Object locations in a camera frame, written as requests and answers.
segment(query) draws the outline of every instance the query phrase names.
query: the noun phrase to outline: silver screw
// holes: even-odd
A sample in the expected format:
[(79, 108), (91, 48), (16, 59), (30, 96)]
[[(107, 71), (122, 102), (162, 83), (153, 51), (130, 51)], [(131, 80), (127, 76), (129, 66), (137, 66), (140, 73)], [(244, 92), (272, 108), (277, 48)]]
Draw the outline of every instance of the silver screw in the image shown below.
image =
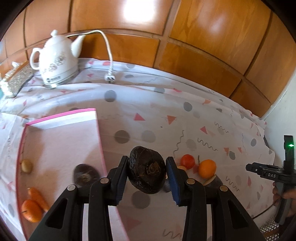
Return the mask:
[(101, 182), (102, 184), (106, 184), (106, 183), (109, 182), (109, 179), (106, 178), (106, 177), (103, 177), (103, 178), (100, 180), (100, 182)]
[(187, 180), (186, 180), (186, 182), (188, 183), (188, 184), (194, 184), (195, 183), (195, 180), (194, 179), (192, 179), (192, 178), (188, 178)]
[(67, 190), (68, 190), (68, 191), (73, 191), (75, 188), (76, 188), (75, 185), (71, 184), (71, 185), (69, 185), (69, 186), (67, 187)]
[(222, 186), (220, 186), (220, 190), (221, 190), (222, 192), (227, 192), (228, 187), (222, 185)]

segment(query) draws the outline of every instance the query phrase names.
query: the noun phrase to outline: kettle lid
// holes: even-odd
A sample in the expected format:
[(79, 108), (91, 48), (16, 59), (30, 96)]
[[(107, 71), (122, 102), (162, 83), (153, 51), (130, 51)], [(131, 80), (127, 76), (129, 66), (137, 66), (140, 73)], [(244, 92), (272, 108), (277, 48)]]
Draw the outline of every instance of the kettle lid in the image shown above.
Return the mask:
[(47, 42), (45, 43), (44, 47), (48, 47), (48, 46), (54, 45), (56, 43), (59, 43), (61, 41), (64, 41), (65, 39), (68, 39), (64, 35), (58, 35), (58, 31), (56, 29), (53, 30), (50, 35), (52, 37), (49, 40), (47, 40)]

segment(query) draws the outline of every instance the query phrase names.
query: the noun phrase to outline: brown tiled wall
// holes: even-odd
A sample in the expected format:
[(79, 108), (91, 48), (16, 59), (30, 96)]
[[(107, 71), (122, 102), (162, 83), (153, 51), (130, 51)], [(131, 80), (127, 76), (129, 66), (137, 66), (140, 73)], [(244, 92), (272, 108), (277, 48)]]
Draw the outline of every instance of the brown tiled wall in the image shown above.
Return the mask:
[[(60, 34), (102, 29), (115, 61), (167, 71), (262, 116), (296, 67), (296, 44), (261, 0), (34, 0), (0, 41), (0, 73)], [(107, 59), (101, 35), (81, 57)]]

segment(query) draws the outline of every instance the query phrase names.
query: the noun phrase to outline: white power cord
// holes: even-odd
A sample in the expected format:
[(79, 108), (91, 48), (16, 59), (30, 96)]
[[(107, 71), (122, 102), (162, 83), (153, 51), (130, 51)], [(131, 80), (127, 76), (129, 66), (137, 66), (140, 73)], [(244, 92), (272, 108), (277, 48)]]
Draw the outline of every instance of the white power cord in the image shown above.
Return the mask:
[(110, 44), (108, 41), (107, 36), (105, 35), (105, 33), (101, 30), (92, 30), (86, 33), (79, 33), (79, 34), (70, 34), (70, 35), (66, 35), (66, 37), (73, 37), (73, 36), (79, 36), (79, 35), (88, 35), (88, 34), (93, 34), (93, 33), (100, 33), (101, 35), (103, 35), (103, 38), (105, 40), (106, 43), (106, 47), (107, 47), (107, 52), (108, 52), (108, 56), (109, 56), (109, 60), (110, 60), (110, 67), (108, 69), (108, 73), (105, 74), (105, 80), (108, 81), (109, 83), (112, 83), (115, 81), (115, 76), (113, 74), (113, 57), (112, 57), (112, 53), (111, 53), (111, 49), (110, 49)]

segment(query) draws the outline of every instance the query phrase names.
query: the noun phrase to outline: patterned tablecloth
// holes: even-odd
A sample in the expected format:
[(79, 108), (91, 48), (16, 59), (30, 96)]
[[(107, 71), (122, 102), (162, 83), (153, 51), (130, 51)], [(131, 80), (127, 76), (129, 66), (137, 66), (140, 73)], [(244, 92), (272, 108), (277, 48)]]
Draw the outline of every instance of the patterned tablecloth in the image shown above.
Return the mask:
[[(263, 140), (265, 121), (169, 73), (116, 62), (116, 82), (107, 84), (108, 61), (80, 59), (79, 65), (80, 74), (67, 85), (47, 89), (37, 72), (16, 98), (0, 102), (0, 211), (19, 240), (15, 163), (23, 123), (80, 108), (97, 109), (107, 170), (137, 145), (177, 163), (191, 154), (196, 162), (198, 156), (216, 162), (216, 174), (250, 215), (271, 205), (272, 182), (245, 170), (247, 163), (273, 163), (274, 152)], [(187, 174), (203, 181), (196, 168)], [(177, 207), (171, 193), (148, 195), (127, 182), (118, 210), (130, 240), (181, 239), (186, 208)]]

